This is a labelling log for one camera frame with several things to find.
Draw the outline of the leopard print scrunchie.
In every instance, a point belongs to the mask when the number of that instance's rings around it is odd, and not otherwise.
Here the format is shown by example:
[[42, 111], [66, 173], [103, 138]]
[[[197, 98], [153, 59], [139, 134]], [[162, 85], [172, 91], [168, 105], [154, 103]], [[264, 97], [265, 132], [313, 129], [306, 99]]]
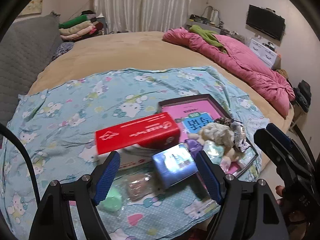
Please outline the leopard print scrunchie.
[[231, 124], [235, 121], [235, 119], [233, 118], [227, 118], [225, 116], [222, 116], [222, 117], [219, 117], [219, 118], [216, 118], [214, 120], [215, 123], [217, 124], [221, 124], [221, 125], [225, 125], [225, 126], [231, 126]]

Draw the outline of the green round cup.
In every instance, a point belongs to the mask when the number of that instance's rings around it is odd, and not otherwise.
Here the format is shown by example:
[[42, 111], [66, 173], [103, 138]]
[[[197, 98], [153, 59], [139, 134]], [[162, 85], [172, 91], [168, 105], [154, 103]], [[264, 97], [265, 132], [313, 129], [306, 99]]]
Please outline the green round cup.
[[120, 191], [115, 186], [111, 186], [106, 198], [99, 205], [108, 212], [116, 212], [120, 210], [122, 203]]

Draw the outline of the blue shiny small box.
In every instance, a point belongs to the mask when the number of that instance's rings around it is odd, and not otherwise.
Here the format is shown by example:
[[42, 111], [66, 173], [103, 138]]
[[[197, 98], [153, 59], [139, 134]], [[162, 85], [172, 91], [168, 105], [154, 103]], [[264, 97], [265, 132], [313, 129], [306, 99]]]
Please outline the blue shiny small box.
[[184, 143], [154, 154], [152, 162], [164, 189], [197, 173], [195, 161]]

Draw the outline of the cream curtains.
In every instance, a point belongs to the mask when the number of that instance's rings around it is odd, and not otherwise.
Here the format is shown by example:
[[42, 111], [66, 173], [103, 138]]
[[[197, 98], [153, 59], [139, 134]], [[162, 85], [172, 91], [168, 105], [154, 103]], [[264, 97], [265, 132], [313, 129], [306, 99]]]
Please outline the cream curtains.
[[94, 0], [94, 10], [116, 33], [179, 28], [189, 16], [191, 0]]

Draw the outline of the red tissue box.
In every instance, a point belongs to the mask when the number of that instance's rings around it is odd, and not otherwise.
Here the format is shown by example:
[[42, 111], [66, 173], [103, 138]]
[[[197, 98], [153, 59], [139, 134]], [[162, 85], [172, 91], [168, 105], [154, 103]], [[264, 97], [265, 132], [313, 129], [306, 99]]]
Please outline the red tissue box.
[[116, 151], [120, 154], [120, 170], [143, 165], [154, 154], [177, 145], [180, 133], [167, 112], [107, 127], [95, 132], [97, 159], [102, 163]]

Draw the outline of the white drawer cabinet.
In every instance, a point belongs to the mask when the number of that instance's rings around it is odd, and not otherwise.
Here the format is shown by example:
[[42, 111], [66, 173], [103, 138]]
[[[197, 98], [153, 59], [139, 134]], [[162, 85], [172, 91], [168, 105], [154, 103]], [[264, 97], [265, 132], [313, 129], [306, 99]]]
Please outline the white drawer cabinet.
[[262, 43], [256, 41], [255, 39], [251, 39], [249, 43], [249, 48], [263, 63], [270, 69], [276, 70], [280, 69], [280, 56], [275, 52], [264, 46]]

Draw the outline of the Hello Kitty blue sheet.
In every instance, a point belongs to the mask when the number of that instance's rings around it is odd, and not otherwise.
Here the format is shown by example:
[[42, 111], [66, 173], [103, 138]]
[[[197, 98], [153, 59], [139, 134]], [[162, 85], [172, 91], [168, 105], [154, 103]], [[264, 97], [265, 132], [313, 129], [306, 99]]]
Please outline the Hello Kitty blue sheet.
[[[244, 124], [249, 140], [268, 119], [252, 97], [211, 66], [167, 70], [124, 69], [71, 80], [53, 89], [22, 95], [8, 129], [30, 155], [40, 193], [56, 179], [73, 182], [97, 166], [97, 130], [156, 113], [163, 100], [211, 95]], [[219, 206], [191, 183], [156, 189], [137, 202], [125, 192], [131, 174], [152, 172], [150, 164], [119, 172], [114, 187], [124, 202], [119, 211], [98, 206], [112, 239], [173, 239], [212, 217]]]

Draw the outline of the green blanket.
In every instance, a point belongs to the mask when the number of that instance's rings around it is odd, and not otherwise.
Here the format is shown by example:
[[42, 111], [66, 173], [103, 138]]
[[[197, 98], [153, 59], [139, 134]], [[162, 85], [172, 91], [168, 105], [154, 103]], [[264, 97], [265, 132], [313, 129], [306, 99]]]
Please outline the green blanket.
[[202, 29], [199, 25], [192, 25], [189, 28], [189, 31], [191, 33], [196, 33], [197, 35], [201, 36], [208, 44], [218, 48], [219, 51], [227, 54], [227, 50], [225, 49], [223, 44], [221, 44], [218, 41], [218, 39], [215, 37], [215, 34], [217, 34], [217, 32], [211, 31], [211, 30]]

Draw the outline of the round tan bed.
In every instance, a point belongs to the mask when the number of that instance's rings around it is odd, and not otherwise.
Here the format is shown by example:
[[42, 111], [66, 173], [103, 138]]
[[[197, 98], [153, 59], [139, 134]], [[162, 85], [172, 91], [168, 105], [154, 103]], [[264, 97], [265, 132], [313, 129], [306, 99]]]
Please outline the round tan bed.
[[71, 80], [128, 68], [167, 70], [204, 66], [215, 68], [228, 81], [248, 93], [268, 123], [275, 124], [283, 132], [288, 130], [293, 112], [282, 117], [247, 83], [202, 54], [165, 42], [163, 33], [157, 31], [103, 35], [76, 42], [69, 52], [40, 72], [28, 95], [53, 89]]

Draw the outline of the dark clothes pile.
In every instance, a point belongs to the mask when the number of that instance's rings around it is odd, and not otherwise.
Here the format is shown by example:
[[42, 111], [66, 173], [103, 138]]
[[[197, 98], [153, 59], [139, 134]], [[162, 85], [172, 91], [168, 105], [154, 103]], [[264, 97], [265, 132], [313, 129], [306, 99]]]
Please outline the dark clothes pile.
[[296, 97], [295, 102], [300, 105], [305, 113], [308, 113], [312, 97], [310, 85], [305, 80], [302, 80], [293, 91]]

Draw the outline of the stack of folded clothes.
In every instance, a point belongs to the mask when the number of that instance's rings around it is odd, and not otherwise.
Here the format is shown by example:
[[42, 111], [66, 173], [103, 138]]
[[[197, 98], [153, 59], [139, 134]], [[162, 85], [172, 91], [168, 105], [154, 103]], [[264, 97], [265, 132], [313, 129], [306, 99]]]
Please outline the stack of folded clothes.
[[59, 32], [64, 42], [76, 42], [90, 37], [106, 34], [107, 24], [104, 16], [94, 11], [82, 11], [79, 16], [59, 24]]

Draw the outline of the cluttered dresser table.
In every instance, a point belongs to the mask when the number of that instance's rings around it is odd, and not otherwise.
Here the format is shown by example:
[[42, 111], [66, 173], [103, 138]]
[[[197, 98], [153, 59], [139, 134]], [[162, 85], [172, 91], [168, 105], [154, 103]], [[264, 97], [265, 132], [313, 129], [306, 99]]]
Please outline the cluttered dresser table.
[[243, 44], [247, 42], [247, 38], [238, 34], [236, 31], [230, 31], [224, 28], [224, 22], [220, 19], [220, 12], [211, 5], [205, 7], [202, 15], [191, 14], [186, 21], [185, 28], [189, 29], [193, 25], [198, 25], [202, 29], [215, 31], [220, 35], [232, 37]]

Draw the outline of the cream fluffy scrunchie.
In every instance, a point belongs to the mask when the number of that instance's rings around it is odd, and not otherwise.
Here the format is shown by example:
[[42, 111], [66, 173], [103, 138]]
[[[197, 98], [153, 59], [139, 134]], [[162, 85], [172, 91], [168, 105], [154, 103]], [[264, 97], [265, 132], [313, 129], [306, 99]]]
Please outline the cream fluffy scrunchie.
[[204, 141], [211, 140], [218, 145], [226, 147], [233, 147], [234, 145], [234, 133], [229, 126], [210, 122], [206, 126], [203, 126], [198, 134]]

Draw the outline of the clear plastic bag item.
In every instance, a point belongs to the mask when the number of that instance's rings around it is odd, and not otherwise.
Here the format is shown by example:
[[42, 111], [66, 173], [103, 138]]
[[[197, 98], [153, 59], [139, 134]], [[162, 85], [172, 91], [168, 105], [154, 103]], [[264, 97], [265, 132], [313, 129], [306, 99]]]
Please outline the clear plastic bag item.
[[230, 124], [230, 128], [234, 133], [234, 146], [236, 149], [243, 153], [250, 147], [247, 141], [246, 132], [241, 122], [233, 120]]

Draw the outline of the floral wall painting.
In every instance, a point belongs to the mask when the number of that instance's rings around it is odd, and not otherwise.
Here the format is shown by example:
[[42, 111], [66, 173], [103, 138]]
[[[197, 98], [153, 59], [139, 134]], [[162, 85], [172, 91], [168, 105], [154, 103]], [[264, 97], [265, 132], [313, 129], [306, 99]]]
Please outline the floral wall painting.
[[43, 0], [31, 0], [18, 16], [41, 14], [42, 5]]

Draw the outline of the wall mounted black television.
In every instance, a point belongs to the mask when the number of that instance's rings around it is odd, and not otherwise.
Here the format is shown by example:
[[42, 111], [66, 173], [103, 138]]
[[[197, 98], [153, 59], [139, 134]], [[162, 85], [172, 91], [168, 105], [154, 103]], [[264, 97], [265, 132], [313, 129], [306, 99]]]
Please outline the wall mounted black television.
[[246, 24], [253, 29], [280, 41], [285, 31], [285, 19], [274, 12], [249, 5]]

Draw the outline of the brown item in plastic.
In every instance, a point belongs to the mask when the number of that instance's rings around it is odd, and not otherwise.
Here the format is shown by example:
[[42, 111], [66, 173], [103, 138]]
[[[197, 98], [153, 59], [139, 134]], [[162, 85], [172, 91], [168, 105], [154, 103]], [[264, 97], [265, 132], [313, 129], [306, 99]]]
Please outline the brown item in plastic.
[[125, 186], [129, 200], [135, 202], [155, 191], [155, 178], [152, 173], [131, 174]]

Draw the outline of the cream plush bear purple dress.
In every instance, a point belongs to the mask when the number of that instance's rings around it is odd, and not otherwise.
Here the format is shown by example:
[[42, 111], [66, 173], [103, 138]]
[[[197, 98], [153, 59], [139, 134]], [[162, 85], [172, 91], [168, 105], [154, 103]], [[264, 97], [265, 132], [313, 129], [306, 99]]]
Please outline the cream plush bear purple dress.
[[234, 148], [218, 145], [212, 140], [204, 140], [199, 134], [189, 133], [184, 144], [195, 160], [200, 151], [204, 151], [212, 163], [219, 165], [225, 173], [228, 173], [233, 161], [237, 161]]

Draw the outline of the mint tissue pack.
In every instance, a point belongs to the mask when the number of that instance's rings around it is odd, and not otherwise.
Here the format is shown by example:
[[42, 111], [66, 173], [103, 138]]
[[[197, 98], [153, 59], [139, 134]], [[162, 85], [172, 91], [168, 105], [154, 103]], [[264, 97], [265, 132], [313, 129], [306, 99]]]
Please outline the mint tissue pack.
[[211, 140], [206, 140], [204, 142], [203, 150], [212, 163], [220, 165], [225, 151], [223, 145], [217, 145]]

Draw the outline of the pink quilted comforter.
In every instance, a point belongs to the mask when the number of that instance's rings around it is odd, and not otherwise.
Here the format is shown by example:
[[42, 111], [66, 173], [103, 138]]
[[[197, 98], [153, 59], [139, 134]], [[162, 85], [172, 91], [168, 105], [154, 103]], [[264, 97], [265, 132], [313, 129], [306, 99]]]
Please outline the pink quilted comforter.
[[208, 44], [201, 36], [189, 29], [170, 29], [163, 35], [163, 40], [184, 46], [211, 59], [253, 88], [282, 116], [287, 117], [290, 102], [295, 99], [293, 88], [285, 77], [271, 70], [259, 59], [248, 46], [225, 35], [215, 34], [223, 44], [227, 54]]

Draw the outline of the grey quilted sofa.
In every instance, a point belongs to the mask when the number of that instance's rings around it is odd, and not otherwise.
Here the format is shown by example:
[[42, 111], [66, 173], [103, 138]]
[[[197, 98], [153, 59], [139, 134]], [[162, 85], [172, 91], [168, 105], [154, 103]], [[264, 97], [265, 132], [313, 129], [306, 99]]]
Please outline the grey quilted sofa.
[[52, 58], [62, 39], [60, 16], [54, 12], [13, 23], [1, 40], [1, 124], [7, 124], [18, 105], [18, 95], [28, 93]]

